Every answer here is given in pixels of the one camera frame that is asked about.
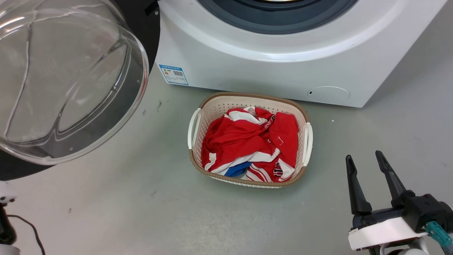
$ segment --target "plastic basket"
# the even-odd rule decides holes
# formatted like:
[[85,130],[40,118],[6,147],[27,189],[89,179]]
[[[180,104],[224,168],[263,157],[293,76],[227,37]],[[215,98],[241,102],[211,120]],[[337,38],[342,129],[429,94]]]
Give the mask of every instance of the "plastic basket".
[[[242,180],[211,173],[203,169],[201,164],[201,148],[204,136],[209,125],[217,118],[223,116],[228,109],[245,108],[256,106],[270,111],[271,113],[283,112],[296,117],[299,124],[299,150],[297,152],[296,168],[291,179],[285,182],[260,182]],[[313,130],[307,113],[295,102],[246,93],[217,93],[207,98],[192,116],[188,130],[188,147],[192,164],[202,173],[214,179],[229,182],[232,184],[259,187],[259,188],[281,188],[295,183],[305,172],[310,160],[313,146]]]

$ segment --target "red clothing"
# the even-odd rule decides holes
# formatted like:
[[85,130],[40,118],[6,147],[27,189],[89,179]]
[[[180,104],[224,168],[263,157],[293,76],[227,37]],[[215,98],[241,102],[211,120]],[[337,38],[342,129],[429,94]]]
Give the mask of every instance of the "red clothing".
[[298,141],[294,115],[261,108],[230,109],[211,123],[202,144],[205,170],[227,175],[230,167],[253,162],[247,178],[281,182],[294,172]]

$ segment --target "cable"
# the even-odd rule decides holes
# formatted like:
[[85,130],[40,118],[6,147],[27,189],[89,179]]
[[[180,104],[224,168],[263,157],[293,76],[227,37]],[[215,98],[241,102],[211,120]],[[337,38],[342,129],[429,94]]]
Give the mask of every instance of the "cable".
[[33,229],[34,236],[36,237],[36,242],[38,243],[38,246],[39,246],[39,248],[41,249],[41,253],[42,253],[43,255],[46,255],[46,252],[44,251],[44,246],[43,246],[43,244],[41,243],[41,240],[39,239],[38,230],[36,230],[36,227],[35,227],[33,224],[31,224],[31,222],[27,221],[26,219],[24,219],[24,218],[22,218],[22,217],[20,217],[20,216],[18,216],[18,215],[11,215],[11,214],[8,214],[7,216],[8,216],[8,217],[13,217],[13,218],[18,218],[18,219],[20,219],[21,221],[23,221],[23,222],[27,223],[28,225],[30,225],[31,228]]

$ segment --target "sticker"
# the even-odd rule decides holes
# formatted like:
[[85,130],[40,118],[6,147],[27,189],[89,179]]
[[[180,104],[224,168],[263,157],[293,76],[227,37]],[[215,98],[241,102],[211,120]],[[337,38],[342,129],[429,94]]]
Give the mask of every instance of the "sticker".
[[160,64],[159,67],[167,83],[189,85],[182,68],[162,64]]

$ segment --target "white robot part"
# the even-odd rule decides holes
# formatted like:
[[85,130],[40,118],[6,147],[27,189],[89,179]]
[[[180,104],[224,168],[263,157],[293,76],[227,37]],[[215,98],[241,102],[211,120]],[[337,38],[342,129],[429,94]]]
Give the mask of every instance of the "white robot part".
[[427,233],[415,233],[403,218],[398,217],[361,229],[353,229],[349,232],[348,239],[351,249],[357,250],[424,235]]
[[0,255],[20,255],[20,250],[11,245],[0,245]]
[[[380,255],[386,255],[385,249],[389,246],[389,243],[381,245],[379,250]],[[426,247],[426,242],[423,237],[414,240],[409,245],[409,249],[404,249],[398,253],[398,255],[429,255],[428,248]]]
[[7,181],[0,181],[0,203],[7,204],[14,202],[17,198],[17,192],[11,187]]

